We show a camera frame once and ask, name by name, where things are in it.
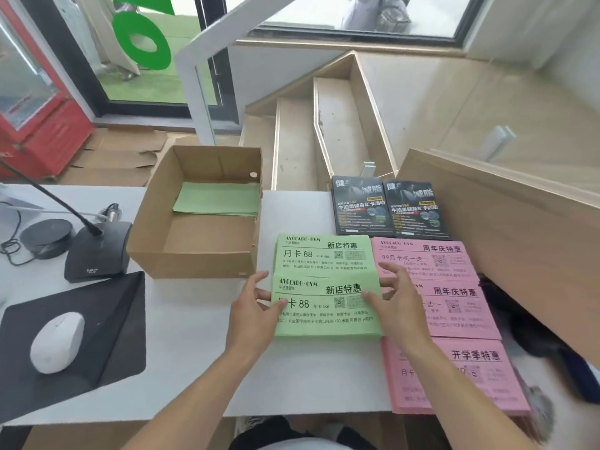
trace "computer mouse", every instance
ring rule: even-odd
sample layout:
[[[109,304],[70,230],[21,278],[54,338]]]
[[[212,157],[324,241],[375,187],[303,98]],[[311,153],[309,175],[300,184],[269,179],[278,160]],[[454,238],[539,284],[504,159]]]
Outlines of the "computer mouse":
[[[34,368],[42,374],[66,369],[78,354],[84,325],[78,312],[66,312],[44,325],[29,352]]]

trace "black flyer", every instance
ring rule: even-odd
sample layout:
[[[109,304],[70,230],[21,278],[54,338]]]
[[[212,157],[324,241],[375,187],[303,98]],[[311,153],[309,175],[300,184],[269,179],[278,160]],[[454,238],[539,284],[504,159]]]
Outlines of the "black flyer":
[[[335,175],[331,184],[338,235],[394,236],[379,178]]]
[[[385,182],[396,238],[450,240],[429,182]]]

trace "forearm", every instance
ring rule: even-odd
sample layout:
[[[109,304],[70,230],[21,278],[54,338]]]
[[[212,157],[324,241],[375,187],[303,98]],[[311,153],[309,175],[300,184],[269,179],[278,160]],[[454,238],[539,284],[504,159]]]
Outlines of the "forearm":
[[[454,450],[531,450],[523,432],[434,343],[405,354]]]
[[[205,450],[254,360],[226,352],[148,422],[123,450]]]

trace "red refrigerator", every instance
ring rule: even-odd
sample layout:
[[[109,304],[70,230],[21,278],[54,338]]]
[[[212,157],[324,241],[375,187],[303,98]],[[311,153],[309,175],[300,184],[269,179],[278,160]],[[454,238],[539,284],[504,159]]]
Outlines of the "red refrigerator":
[[[0,0],[0,156],[56,177],[94,130],[7,0]],[[0,167],[0,178],[11,173]]]

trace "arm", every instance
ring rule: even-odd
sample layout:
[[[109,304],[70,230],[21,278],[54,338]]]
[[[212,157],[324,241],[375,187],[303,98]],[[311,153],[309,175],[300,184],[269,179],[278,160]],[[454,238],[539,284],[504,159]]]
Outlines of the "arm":
[[[391,263],[382,268],[396,273],[381,278],[393,292],[381,299],[371,292],[363,298],[377,312],[384,333],[407,356],[454,450],[534,450],[538,447],[463,376],[433,343],[421,296],[406,270]]]
[[[123,450],[205,450],[239,384],[269,347],[281,311],[280,300],[263,310],[256,300],[271,293],[256,288],[268,272],[251,276],[232,303],[225,352],[150,420]]]

